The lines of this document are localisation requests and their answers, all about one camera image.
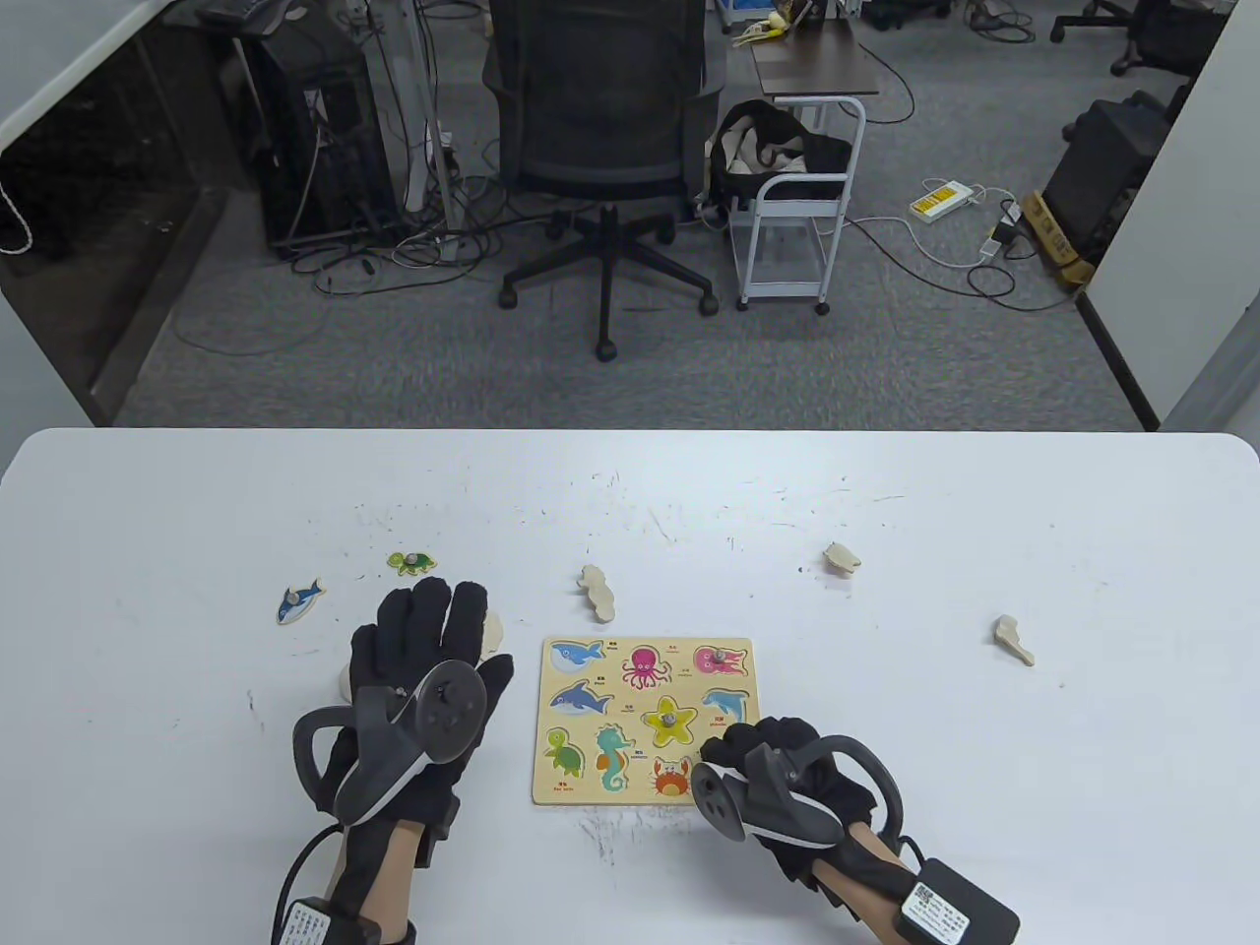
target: black bag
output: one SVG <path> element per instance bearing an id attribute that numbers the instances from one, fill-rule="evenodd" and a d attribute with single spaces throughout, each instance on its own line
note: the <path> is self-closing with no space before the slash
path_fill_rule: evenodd
<path id="1" fill-rule="evenodd" d="M 849 166 L 852 145 L 838 137 L 815 135 L 805 129 L 790 112 L 776 108 L 761 98 L 740 102 L 726 113 L 722 125 L 713 139 L 709 155 L 709 198 L 719 207 L 727 205 L 732 198 L 741 204 L 756 198 L 762 185 L 779 176 L 780 170 L 752 169 L 751 174 L 732 173 L 727 169 L 733 155 L 726 152 L 723 136 L 740 122 L 746 122 L 757 136 L 761 166 L 769 166 L 770 155 L 803 158 L 809 174 L 843 174 Z M 833 200 L 840 195 L 842 180 L 808 181 L 795 180 L 776 186 L 770 192 L 775 200 Z"/>

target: power strip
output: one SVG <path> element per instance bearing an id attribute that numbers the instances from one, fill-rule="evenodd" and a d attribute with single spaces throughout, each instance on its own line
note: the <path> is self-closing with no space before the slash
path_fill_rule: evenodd
<path id="1" fill-rule="evenodd" d="M 975 190 L 966 184 L 951 180 L 948 184 L 941 184 L 935 190 L 930 190 L 910 204 L 910 212 L 924 223 L 935 223 L 941 217 L 968 203 L 974 193 Z"/>

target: sticker label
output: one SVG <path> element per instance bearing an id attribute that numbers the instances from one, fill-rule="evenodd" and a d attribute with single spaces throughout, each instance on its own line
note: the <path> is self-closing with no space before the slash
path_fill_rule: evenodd
<path id="1" fill-rule="evenodd" d="M 310 906 L 295 902 L 280 936 L 280 945 L 324 945 L 324 936 L 333 920 Z"/>
<path id="2" fill-rule="evenodd" d="M 901 914 L 941 945 L 958 945 L 971 920 L 931 888 L 917 883 L 901 906 Z"/>

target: green turtle puzzle piece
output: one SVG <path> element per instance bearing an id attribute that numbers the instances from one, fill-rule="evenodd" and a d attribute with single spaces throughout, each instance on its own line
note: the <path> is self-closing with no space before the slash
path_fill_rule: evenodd
<path id="1" fill-rule="evenodd" d="M 417 575 L 427 575 L 437 567 L 436 561 L 420 552 L 412 552 L 410 554 L 394 552 L 389 556 L 386 563 L 392 568 L 398 568 L 399 576 L 411 575 L 412 577 L 416 577 Z"/>

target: gloved hand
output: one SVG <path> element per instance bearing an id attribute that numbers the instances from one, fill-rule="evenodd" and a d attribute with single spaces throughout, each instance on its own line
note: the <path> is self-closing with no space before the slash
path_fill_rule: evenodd
<path id="1" fill-rule="evenodd" d="M 399 694 L 410 693 L 428 670 L 447 659 L 460 659 L 476 667 L 481 658 L 485 614 L 485 588 L 467 581 L 455 588 L 454 596 L 440 577 L 426 577 L 411 591 L 391 591 L 377 610 L 377 622 L 360 626 L 354 634 L 350 655 L 352 694 L 357 696 L 364 685 L 387 685 Z M 485 719 L 489 722 L 499 704 L 499 697 L 512 682 L 512 656 L 493 656 L 478 667 L 478 673 L 485 683 Z M 452 788 L 467 767 L 484 733 L 483 723 L 467 751 L 446 765 L 428 765 L 373 820 L 442 823 L 455 798 Z M 333 813 L 336 789 L 358 757 L 354 730 L 341 730 L 320 780 L 316 798 L 320 810 Z M 427 849 L 431 850 L 431 844 L 427 844 Z M 427 856 L 425 845 L 421 852 Z"/>
<path id="2" fill-rule="evenodd" d="M 733 767 L 746 775 L 743 760 L 761 743 L 771 748 L 801 748 L 818 740 L 818 730 L 800 718 L 764 718 L 756 726 L 737 723 L 726 730 L 721 738 L 709 738 L 701 746 L 701 759 L 713 765 Z M 857 781 L 839 772 L 835 760 L 827 756 L 806 767 L 793 790 L 819 801 L 834 813 L 844 828 L 852 824 L 871 824 L 874 795 Z M 828 859 L 828 850 L 805 849 L 789 843 L 759 837 L 762 847 L 775 854 L 780 869 L 789 879 L 818 888 L 811 872 L 815 859 Z"/>

